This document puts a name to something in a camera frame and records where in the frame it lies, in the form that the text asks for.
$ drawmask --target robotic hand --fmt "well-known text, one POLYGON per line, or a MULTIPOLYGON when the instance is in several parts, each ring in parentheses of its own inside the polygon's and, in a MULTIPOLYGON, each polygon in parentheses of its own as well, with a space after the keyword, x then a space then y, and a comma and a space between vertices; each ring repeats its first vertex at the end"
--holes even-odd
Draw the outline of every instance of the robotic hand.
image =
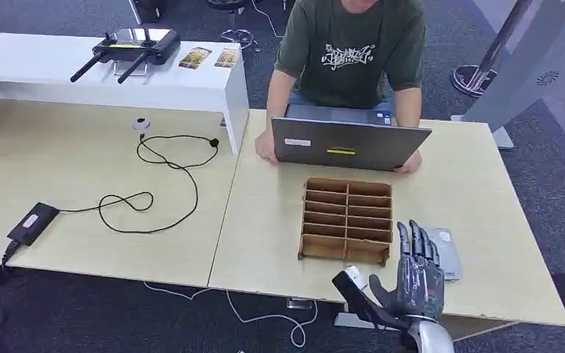
POLYGON ((445 283, 438 250, 415 221, 411 220, 410 226, 412 246, 406 226, 397 222, 401 255, 395 290, 388 292, 376 275, 369 276, 369 287, 382 307, 363 293, 347 271, 339 273, 333 284, 346 299, 350 312, 361 320, 400 330, 407 350, 453 353, 452 338, 438 323, 443 313, 445 283))

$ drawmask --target white cable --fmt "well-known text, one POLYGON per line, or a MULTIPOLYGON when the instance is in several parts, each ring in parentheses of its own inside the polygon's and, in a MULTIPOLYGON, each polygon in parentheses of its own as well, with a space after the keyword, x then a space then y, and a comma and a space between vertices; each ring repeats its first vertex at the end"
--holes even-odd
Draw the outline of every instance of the white cable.
POLYGON ((194 298, 196 298, 197 295, 199 295, 199 294, 201 294, 201 293, 204 293, 204 292, 208 292, 209 290, 211 290, 211 288, 205 288, 205 289, 203 289, 203 290, 199 290, 199 291, 195 292, 192 296, 186 296, 185 294, 173 292, 173 291, 171 291, 171 290, 151 287, 148 283, 146 283, 146 281, 144 281, 144 285, 145 285, 149 290, 154 290, 154 291, 157 291, 157 292, 164 292, 164 293, 167 293, 167 294, 172 294, 173 296, 181 296, 182 298, 185 298, 185 299, 187 299, 187 300, 193 300, 194 298))
MULTIPOLYGON (((199 291, 195 292, 192 296, 186 296, 185 294, 173 292, 171 290, 151 287, 146 281, 144 281, 143 283, 149 290, 154 290, 154 291, 157 291, 157 292, 172 294, 173 296, 180 296, 180 297, 185 298, 187 300, 193 300, 199 294, 207 292, 209 290, 212 290, 212 288, 206 288, 206 289, 199 290, 199 291)), ((285 320, 289 320, 289 321, 293 322, 296 326, 294 326, 294 328, 291 330, 291 334, 289 335, 289 337, 291 338, 291 343, 297 348, 302 348, 306 344, 306 332, 304 331, 303 326, 308 325, 308 324, 312 324, 313 322, 315 322, 315 320, 317 319, 317 313, 319 312, 317 310, 317 301, 313 300, 313 305, 315 305, 315 315, 313 316, 313 318, 311 320, 303 322, 303 323, 299 323, 298 321, 295 321, 288 316, 277 315, 277 314, 276 315, 258 316, 256 318, 248 318, 248 319, 244 320, 239 315, 239 313, 237 312, 237 309, 235 309, 235 305, 232 304, 232 301, 230 300, 230 293, 229 293, 228 290, 226 291, 226 297, 228 298, 228 304, 230 304, 230 308, 232 309, 232 311, 235 313, 235 316, 237 316, 237 318, 239 319, 239 321, 241 321, 242 324, 248 324, 249 322, 259 321, 259 320, 263 320, 265 318, 284 318, 285 320), (296 332, 297 329, 300 329, 300 332, 302 333, 302 344, 298 344, 294 340, 294 332, 296 332)))
POLYGON ((283 38, 282 35, 278 35, 276 34, 276 29, 274 29, 274 24, 271 22, 271 18, 269 17, 268 14, 264 13, 263 11, 259 10, 257 7, 257 4, 255 3, 255 0, 252 0, 252 6, 255 7, 255 10, 257 10, 258 13, 260 13, 261 15, 264 15, 265 17, 267 17, 267 21, 269 21, 269 26, 271 27, 271 31, 274 33, 274 36, 276 38, 283 38))
POLYGON ((308 324, 312 324, 313 322, 315 322, 315 320, 317 319, 317 301, 313 300, 313 305, 315 305, 315 315, 313 316, 313 318, 310 321, 306 321, 303 323, 299 323, 298 321, 293 320, 292 318, 288 317, 288 316, 284 316, 284 315, 265 315, 265 316, 258 316, 256 318, 249 318, 247 320, 244 320, 241 318, 241 316, 239 316, 239 313, 237 312, 237 310, 235 309, 235 305, 232 304, 232 302, 230 301, 230 293, 228 292, 228 290, 226 291, 226 297, 228 298, 228 304, 230 304, 230 308, 232 309, 232 311, 235 313, 235 315, 237 316, 237 318, 239 319, 239 321, 241 321, 241 323, 243 324, 247 324, 249 322, 253 322, 253 321, 258 321, 258 320, 263 320, 264 318, 284 318, 285 320, 289 320, 291 322, 293 322, 296 326, 294 326, 294 329, 291 330, 291 334, 289 335, 289 337, 291 338, 291 342, 294 344, 295 347, 297 348, 302 348, 305 344, 306 344, 306 332, 304 331, 304 328, 302 326, 304 325, 308 325, 308 324), (300 332, 302 333, 302 344, 298 344, 296 343, 296 341, 294 340, 294 332, 296 332, 297 329, 300 329, 300 332))

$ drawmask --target cardboard organizer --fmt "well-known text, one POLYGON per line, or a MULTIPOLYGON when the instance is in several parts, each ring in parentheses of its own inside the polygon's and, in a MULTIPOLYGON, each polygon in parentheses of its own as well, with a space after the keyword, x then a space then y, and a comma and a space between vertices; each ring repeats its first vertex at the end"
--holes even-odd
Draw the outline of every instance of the cardboard organizer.
POLYGON ((308 178, 298 259, 324 257, 382 266, 393 241, 391 186, 308 178))

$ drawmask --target yellow sticker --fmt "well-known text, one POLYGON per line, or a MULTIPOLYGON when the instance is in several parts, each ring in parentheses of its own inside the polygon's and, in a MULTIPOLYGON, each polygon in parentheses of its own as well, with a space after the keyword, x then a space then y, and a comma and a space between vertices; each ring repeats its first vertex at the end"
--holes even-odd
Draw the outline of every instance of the yellow sticker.
POLYGON ((140 46, 137 44, 111 44, 113 48, 139 48, 140 46))
POLYGON ((341 149, 327 149, 326 152, 328 153, 336 153, 336 154, 348 154, 348 155, 354 155, 356 154, 356 151, 344 151, 341 149))

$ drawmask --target man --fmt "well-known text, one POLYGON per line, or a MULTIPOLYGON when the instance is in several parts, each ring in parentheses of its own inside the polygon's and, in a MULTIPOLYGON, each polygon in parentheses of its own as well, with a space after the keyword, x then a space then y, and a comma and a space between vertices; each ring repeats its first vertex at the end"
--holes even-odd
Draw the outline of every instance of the man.
MULTIPOLYGON (((270 119, 283 116, 287 103, 375 108, 384 74, 395 91, 398 125, 418 126, 424 41, 421 0, 297 0, 271 75, 257 153, 277 163, 270 119)), ((417 151, 396 171, 413 173, 421 161, 417 151)))

